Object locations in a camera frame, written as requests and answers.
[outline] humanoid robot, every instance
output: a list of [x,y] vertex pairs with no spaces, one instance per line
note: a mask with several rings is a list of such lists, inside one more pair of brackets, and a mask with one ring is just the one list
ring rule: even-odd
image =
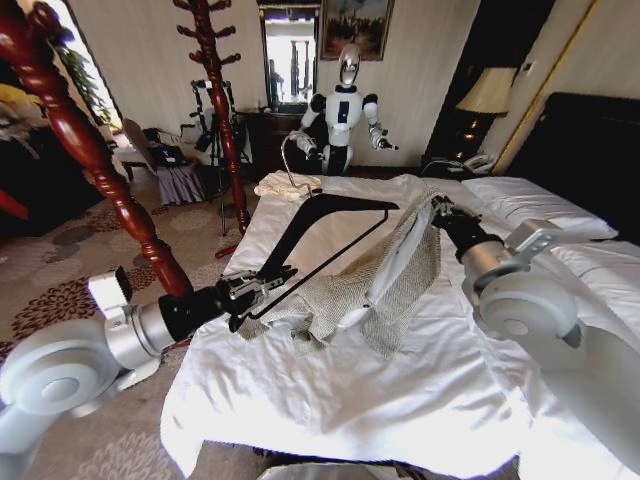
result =
[[[378,121],[378,96],[372,93],[363,98],[355,86],[360,69],[358,47],[353,43],[346,45],[340,53],[339,62],[340,83],[336,85],[335,91],[328,97],[316,93],[302,117],[301,130],[294,130],[288,137],[296,142],[297,147],[307,156],[307,160],[322,160],[322,173],[325,175],[341,175],[349,166],[353,157],[350,145],[351,130],[358,124],[362,112],[367,117],[373,149],[398,149],[387,140],[388,132],[383,130]],[[322,112],[329,128],[329,143],[320,154],[316,143],[304,130],[309,128]]]

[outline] robot face visor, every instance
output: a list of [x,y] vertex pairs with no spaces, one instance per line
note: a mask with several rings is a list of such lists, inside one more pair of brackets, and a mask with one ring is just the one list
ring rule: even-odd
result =
[[353,85],[360,69],[360,51],[358,47],[349,44],[340,53],[340,82]]
[[350,65],[343,64],[340,70],[340,81],[345,85],[353,85],[358,75],[360,64],[352,63]]

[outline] white bedsheet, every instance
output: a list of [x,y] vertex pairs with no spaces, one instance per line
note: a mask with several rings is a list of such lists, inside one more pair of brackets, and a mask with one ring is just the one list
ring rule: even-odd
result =
[[[322,181],[327,193],[394,201],[401,208],[423,187],[407,175]],[[506,233],[464,186],[427,181],[485,213],[487,230]],[[227,271],[260,267],[298,206],[261,199]],[[391,231],[399,215],[391,212],[382,228],[323,273],[338,272]],[[308,272],[380,216],[326,217],[289,263]],[[421,297],[391,362],[366,345],[357,324],[341,330],[328,350],[303,357],[293,348],[291,319],[252,342],[231,334],[222,319],[203,326],[165,400],[161,437],[168,453],[185,475],[210,440],[347,460],[394,459],[460,477],[489,473],[520,454],[525,480],[636,478],[559,405],[518,345],[480,330],[459,288],[463,272],[454,251],[443,234],[442,273]],[[571,277],[564,282],[570,286]],[[597,316],[588,301],[580,311]]]

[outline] coat rack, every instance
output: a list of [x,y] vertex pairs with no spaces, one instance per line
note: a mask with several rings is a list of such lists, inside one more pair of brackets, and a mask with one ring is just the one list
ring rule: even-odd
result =
[[[173,0],[175,6],[189,10],[193,14],[195,31],[178,25],[178,33],[186,37],[195,38],[200,45],[200,50],[190,53],[189,58],[202,64],[211,81],[211,104],[220,118],[220,131],[222,133],[222,150],[227,160],[227,170],[231,176],[231,192],[235,203],[236,218],[240,233],[244,235],[249,225],[249,212],[247,211],[247,199],[242,186],[242,178],[238,166],[238,151],[229,123],[229,102],[222,87],[222,66],[235,63],[240,60],[240,54],[236,53],[220,59],[216,49],[216,38],[228,37],[236,33],[234,26],[223,28],[214,32],[211,26],[210,12],[223,10],[231,6],[231,0],[219,0],[209,5],[208,0]],[[226,248],[216,253],[216,258],[233,253],[235,246]]]

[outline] window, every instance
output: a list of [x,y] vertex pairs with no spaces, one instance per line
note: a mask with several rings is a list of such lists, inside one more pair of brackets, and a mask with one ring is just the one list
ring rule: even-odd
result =
[[261,6],[265,82],[274,111],[304,111],[316,89],[318,6]]
[[94,120],[98,125],[110,125],[112,129],[120,130],[122,122],[118,110],[65,0],[45,0],[45,3],[56,12],[60,24],[73,34],[73,40],[66,41],[57,51]]

